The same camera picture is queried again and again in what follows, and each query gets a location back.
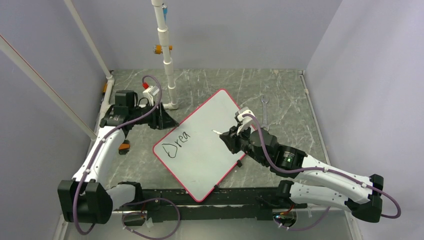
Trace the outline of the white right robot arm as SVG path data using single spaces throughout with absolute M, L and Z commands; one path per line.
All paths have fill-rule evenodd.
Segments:
M 219 134 L 219 138 L 232 154 L 243 152 L 283 178 L 275 194 L 280 207 L 322 205 L 350 212 L 365 222 L 380 221 L 382 176 L 373 174 L 367 177 L 342 171 L 302 150 L 278 143 L 276 136 L 263 129 L 252 131 L 247 128 L 240 134 L 237 130 L 233 126 Z

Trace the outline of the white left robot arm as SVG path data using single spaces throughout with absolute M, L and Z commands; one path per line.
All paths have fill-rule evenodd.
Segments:
M 138 101 L 133 90 L 115 93 L 114 104 L 101 119 L 97 139 L 83 165 L 70 180 L 59 183 L 57 192 L 65 221 L 105 224 L 114 210 L 124 205 L 137 210 L 143 205 L 139 182 L 123 181 L 110 189 L 104 188 L 112 160 L 135 125 L 166 130 L 178 127 L 179 123 L 152 97 L 147 97 L 145 106 L 139 106 Z

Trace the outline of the red framed whiteboard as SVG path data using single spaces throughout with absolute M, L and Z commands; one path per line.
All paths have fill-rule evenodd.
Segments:
M 226 89 L 219 89 L 179 127 L 172 129 L 152 148 L 153 154 L 188 194 L 201 202 L 237 165 L 245 154 L 232 154 L 219 135 L 236 125 L 240 109 Z

